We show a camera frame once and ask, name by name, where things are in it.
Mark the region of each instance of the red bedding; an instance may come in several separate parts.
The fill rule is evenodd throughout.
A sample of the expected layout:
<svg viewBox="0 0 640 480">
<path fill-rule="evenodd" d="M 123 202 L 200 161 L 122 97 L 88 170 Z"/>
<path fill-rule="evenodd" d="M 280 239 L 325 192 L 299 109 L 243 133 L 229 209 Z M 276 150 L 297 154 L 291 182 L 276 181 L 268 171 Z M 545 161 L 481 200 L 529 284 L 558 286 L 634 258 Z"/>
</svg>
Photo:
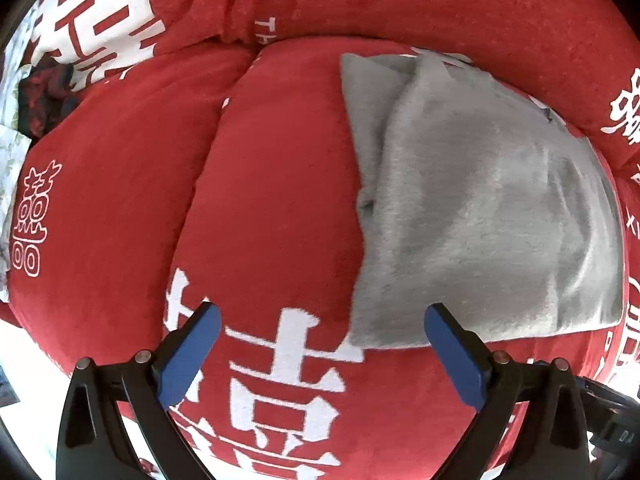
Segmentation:
<svg viewBox="0 0 640 480">
<path fill-rule="evenodd" d="M 225 331 L 175 412 L 205 454 L 282 478 L 428 478 L 472 411 L 430 349 L 346 340 L 362 235 L 339 56 L 411 46 L 553 107 L 618 188 L 625 319 L 492 348 L 601 381 L 635 358 L 640 47 L 609 0 L 114 1 L 44 0 L 32 46 L 86 88 L 28 156 L 14 228 L 44 238 L 16 246 L 9 275 L 11 308 L 65 371 L 155 346 L 206 297 Z M 333 34 L 349 37 L 287 39 Z"/>
</svg>

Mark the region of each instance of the white floral cloth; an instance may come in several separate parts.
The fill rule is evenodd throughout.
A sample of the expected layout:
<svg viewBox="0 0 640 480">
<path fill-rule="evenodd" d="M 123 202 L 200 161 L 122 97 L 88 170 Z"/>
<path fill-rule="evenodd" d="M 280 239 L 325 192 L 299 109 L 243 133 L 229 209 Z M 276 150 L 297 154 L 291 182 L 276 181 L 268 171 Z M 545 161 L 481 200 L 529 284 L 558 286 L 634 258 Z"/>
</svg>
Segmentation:
<svg viewBox="0 0 640 480">
<path fill-rule="evenodd" d="M 31 140 L 16 131 L 18 125 L 18 83 L 31 72 L 31 65 L 20 62 L 29 43 L 37 17 L 34 4 L 4 51 L 0 80 L 0 300 L 9 301 L 6 273 L 11 265 L 9 236 L 14 211 L 15 190 Z"/>
</svg>

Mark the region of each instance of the dark red plaid cloth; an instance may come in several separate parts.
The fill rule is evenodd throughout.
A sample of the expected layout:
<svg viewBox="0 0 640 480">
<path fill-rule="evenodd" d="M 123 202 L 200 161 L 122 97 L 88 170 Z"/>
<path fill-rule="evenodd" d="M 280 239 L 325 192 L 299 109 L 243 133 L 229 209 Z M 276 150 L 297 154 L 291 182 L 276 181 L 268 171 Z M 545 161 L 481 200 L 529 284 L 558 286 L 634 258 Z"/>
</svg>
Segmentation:
<svg viewBox="0 0 640 480">
<path fill-rule="evenodd" d="M 37 141 L 58 126 L 77 106 L 71 92 L 71 65 L 45 56 L 18 85 L 18 131 Z"/>
</svg>

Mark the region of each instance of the folded gray fabric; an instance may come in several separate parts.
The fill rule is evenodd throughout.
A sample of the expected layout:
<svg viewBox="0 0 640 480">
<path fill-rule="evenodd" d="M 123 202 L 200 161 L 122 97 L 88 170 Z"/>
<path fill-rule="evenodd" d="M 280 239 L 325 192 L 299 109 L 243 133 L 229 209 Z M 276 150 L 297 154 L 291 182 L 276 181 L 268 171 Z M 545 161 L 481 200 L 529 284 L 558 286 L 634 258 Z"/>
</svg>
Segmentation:
<svg viewBox="0 0 640 480">
<path fill-rule="evenodd" d="M 620 321 L 622 229 L 586 139 L 437 54 L 347 54 L 342 86 L 365 242 L 352 343 L 428 345 L 439 301 L 487 341 Z"/>
</svg>

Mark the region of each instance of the silver screw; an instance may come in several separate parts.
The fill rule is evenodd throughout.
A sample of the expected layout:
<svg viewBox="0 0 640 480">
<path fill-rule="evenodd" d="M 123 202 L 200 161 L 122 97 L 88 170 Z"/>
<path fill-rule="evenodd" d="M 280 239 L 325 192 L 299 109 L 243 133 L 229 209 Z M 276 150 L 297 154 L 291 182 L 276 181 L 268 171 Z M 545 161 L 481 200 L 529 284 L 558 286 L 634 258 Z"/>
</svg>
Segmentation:
<svg viewBox="0 0 640 480">
<path fill-rule="evenodd" d="M 141 365 L 148 363 L 149 359 L 151 359 L 151 352 L 149 350 L 141 350 L 136 354 L 136 362 Z"/>
<path fill-rule="evenodd" d="M 556 365 L 556 368 L 558 368 L 558 370 L 562 370 L 563 372 L 569 369 L 569 361 L 562 357 L 554 359 L 554 364 Z"/>
<path fill-rule="evenodd" d="M 494 352 L 494 361 L 499 365 L 505 365 L 509 361 L 511 361 L 511 356 L 507 354 L 504 350 L 496 350 Z"/>
<path fill-rule="evenodd" d="M 89 359 L 88 357 L 83 357 L 82 359 L 80 359 L 77 363 L 76 363 L 76 368 L 78 370 L 84 370 L 85 368 L 87 368 L 89 365 L 91 364 L 91 359 Z"/>
</svg>

